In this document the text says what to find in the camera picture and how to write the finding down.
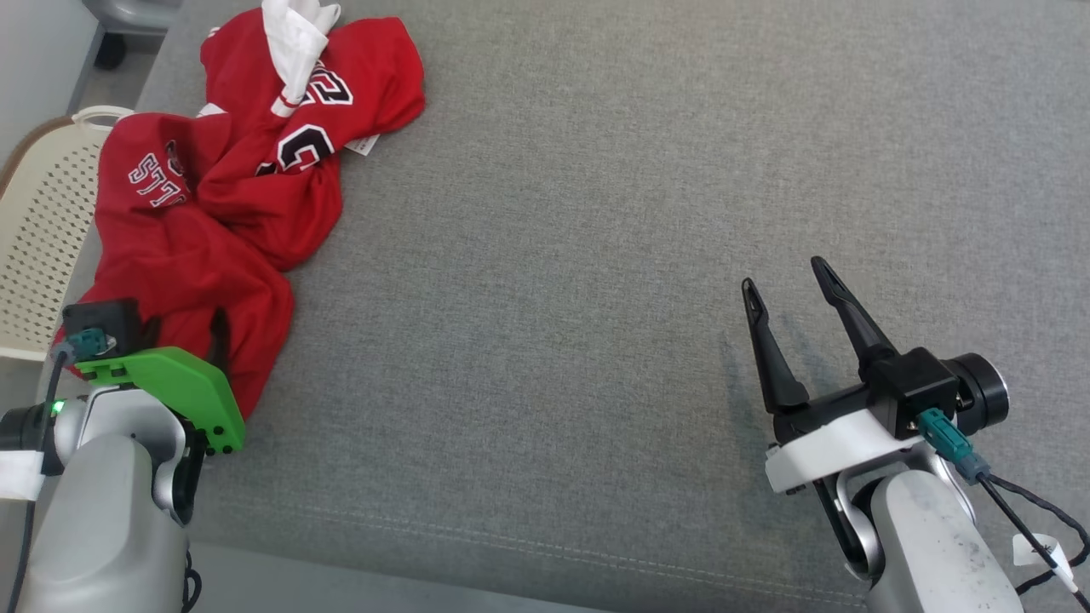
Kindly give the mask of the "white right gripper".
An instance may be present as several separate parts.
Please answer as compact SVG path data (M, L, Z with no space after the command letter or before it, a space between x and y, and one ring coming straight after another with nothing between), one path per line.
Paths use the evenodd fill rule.
M840 315L858 359L858 375L867 383L873 364L899 352L828 261L813 256L811 267L826 302ZM766 478L773 491L785 493L923 441L919 435L892 435L869 410L869 390L862 385L810 401L806 385L795 378L782 353L766 303L751 277L741 283L741 295L760 390L767 414L774 414L776 447L766 452Z

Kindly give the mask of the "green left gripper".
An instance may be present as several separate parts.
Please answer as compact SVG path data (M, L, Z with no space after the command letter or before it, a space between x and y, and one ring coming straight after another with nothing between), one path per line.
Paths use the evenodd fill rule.
M161 318L148 318L141 326L141 352L77 362L75 369L94 387L131 384L149 393L203 431L217 454L242 450L245 424L228 381L231 329L227 311L217 306L210 320L210 364L178 347L158 347L160 334Z

